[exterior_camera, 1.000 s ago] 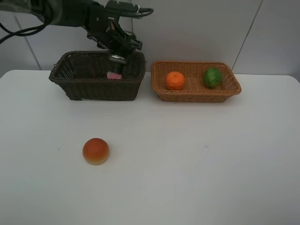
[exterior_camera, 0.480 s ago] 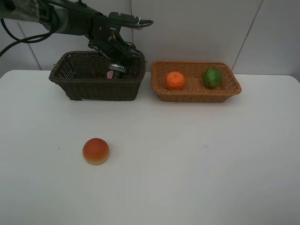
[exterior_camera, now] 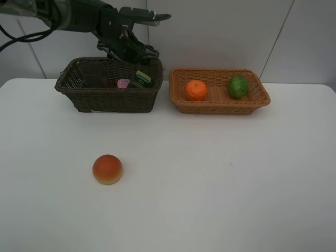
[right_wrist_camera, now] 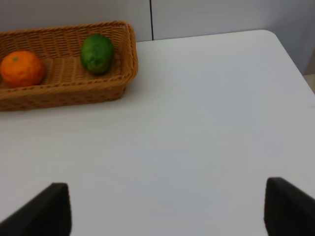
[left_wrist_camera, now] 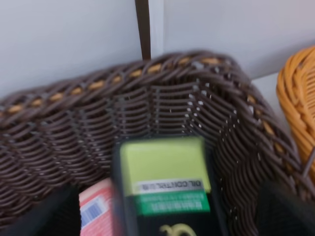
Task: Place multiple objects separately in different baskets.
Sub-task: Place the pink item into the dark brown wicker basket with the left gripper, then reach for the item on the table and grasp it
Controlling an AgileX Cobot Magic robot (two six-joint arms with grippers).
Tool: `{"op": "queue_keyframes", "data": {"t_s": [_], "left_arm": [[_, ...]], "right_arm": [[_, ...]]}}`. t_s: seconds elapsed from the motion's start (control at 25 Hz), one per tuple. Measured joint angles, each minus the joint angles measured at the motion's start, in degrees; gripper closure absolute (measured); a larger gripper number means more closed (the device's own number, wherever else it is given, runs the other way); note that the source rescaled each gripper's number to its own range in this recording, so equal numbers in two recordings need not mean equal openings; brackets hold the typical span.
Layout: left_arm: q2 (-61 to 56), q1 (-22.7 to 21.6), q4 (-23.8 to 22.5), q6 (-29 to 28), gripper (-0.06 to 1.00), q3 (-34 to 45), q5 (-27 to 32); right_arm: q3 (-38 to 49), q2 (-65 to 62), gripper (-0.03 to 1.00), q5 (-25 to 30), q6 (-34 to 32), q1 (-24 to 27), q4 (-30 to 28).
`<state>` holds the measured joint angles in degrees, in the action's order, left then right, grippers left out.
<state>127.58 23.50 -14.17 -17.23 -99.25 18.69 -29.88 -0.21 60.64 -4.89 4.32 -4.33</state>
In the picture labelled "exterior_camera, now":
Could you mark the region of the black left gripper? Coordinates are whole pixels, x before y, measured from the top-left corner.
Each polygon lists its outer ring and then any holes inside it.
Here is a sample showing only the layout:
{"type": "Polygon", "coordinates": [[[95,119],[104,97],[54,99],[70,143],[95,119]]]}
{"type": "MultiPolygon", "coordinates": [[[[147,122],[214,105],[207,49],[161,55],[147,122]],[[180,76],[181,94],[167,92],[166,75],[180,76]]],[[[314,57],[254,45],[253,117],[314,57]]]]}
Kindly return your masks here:
{"type": "Polygon", "coordinates": [[[99,39],[97,47],[120,61],[130,63],[148,65],[152,59],[158,59],[159,52],[140,42],[133,33],[135,23],[126,20],[118,12],[107,7],[101,9],[96,30],[99,39]]]}

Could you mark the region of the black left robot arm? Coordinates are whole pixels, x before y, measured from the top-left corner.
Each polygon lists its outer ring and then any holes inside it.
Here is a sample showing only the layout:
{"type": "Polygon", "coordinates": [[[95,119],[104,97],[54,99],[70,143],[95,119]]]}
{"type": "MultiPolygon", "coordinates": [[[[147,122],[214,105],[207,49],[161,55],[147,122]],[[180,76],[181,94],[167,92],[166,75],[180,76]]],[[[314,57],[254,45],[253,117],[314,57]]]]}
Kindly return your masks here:
{"type": "Polygon", "coordinates": [[[1,1],[1,13],[38,18],[48,26],[48,30],[22,37],[14,37],[2,28],[1,32],[10,40],[1,50],[17,42],[32,43],[56,30],[65,30],[92,33],[98,39],[97,48],[109,58],[135,64],[157,59],[159,52],[137,39],[134,24],[157,26],[170,17],[146,9],[117,9],[103,1],[1,1]]]}

